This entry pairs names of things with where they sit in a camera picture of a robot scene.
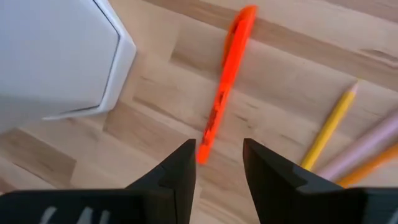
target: pink pencil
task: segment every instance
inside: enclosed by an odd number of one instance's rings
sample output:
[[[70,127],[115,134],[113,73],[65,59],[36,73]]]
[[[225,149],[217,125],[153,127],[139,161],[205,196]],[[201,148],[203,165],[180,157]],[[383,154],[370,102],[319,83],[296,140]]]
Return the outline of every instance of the pink pencil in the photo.
[[[357,165],[363,158],[375,153],[377,143],[392,137],[396,133],[398,133],[398,111],[352,143],[345,151],[325,167],[322,167],[317,174],[334,181],[337,175]]]

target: light wood grain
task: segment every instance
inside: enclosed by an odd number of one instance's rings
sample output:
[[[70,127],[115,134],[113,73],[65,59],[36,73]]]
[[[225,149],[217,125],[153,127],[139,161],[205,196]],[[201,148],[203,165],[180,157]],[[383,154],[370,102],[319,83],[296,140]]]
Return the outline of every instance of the light wood grain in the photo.
[[[197,167],[192,223],[259,222],[244,175],[243,138],[300,162],[338,98],[360,78],[316,170],[398,108],[394,1],[110,3],[138,49],[115,109],[0,136],[0,192],[125,187],[188,138],[199,143],[226,31],[246,4],[257,4],[259,13],[208,164]],[[390,161],[356,186],[397,187],[397,165]]]

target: orange highlighter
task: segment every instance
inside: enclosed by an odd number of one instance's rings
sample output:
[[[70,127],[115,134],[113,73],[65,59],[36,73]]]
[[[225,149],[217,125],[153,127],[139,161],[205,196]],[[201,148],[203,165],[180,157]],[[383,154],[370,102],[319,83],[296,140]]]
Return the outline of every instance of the orange highlighter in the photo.
[[[246,6],[236,16],[224,43],[223,73],[203,139],[197,153],[197,162],[206,164],[218,127],[224,113],[229,92],[233,87],[241,64],[244,49],[256,18],[257,6]]]

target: white object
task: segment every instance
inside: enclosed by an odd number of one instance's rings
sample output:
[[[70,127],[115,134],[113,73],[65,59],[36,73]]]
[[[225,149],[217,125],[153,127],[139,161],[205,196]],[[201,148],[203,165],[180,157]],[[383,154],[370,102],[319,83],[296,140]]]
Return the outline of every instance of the white object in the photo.
[[[3,0],[0,132],[112,109],[136,46],[107,0]]]

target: orange pencil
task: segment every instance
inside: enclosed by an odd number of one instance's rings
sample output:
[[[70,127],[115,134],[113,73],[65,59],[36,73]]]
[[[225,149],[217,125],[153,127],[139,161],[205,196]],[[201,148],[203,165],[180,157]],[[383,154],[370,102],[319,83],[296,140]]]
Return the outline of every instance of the orange pencil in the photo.
[[[395,156],[398,156],[398,144],[390,147],[386,151],[382,152],[380,155],[360,166],[352,173],[339,180],[337,184],[344,188],[351,184],[355,184],[367,175],[369,175],[372,171],[377,169],[379,165],[391,160]]]
[[[233,21],[224,43],[223,73],[218,86],[213,108],[203,133],[203,139],[197,153],[197,162],[206,164],[211,146],[216,136],[218,126],[224,113],[229,92],[238,73],[243,58],[243,52],[253,28],[257,6],[247,6],[242,9]]]

